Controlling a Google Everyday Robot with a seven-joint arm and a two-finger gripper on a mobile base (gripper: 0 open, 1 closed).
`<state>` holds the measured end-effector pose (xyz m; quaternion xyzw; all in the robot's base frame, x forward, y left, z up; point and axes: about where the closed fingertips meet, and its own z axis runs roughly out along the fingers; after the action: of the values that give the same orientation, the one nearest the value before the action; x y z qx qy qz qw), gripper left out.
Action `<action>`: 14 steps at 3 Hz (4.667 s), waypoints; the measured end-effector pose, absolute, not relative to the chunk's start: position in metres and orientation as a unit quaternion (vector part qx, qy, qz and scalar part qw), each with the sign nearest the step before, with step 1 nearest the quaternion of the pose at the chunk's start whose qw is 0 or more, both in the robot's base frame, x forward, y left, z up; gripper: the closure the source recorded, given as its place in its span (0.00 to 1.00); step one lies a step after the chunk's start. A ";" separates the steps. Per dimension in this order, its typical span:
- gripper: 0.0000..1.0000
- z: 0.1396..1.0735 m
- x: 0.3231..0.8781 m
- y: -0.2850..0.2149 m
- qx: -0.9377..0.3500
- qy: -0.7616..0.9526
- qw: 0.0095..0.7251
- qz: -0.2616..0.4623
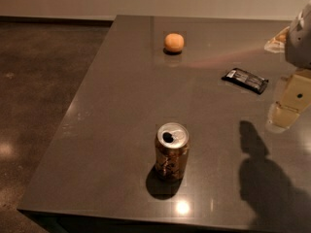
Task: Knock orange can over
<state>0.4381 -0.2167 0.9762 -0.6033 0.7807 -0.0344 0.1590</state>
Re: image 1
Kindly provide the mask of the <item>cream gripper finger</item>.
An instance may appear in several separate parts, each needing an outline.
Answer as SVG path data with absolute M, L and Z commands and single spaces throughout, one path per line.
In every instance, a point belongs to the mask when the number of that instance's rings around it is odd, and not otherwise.
M 266 127 L 273 133 L 288 130 L 311 105 L 311 70 L 297 69 L 282 77 L 275 89 L 274 102 L 267 116 Z
M 264 49 L 272 53 L 284 53 L 289 30 L 289 26 L 282 29 L 278 34 L 266 42 Z

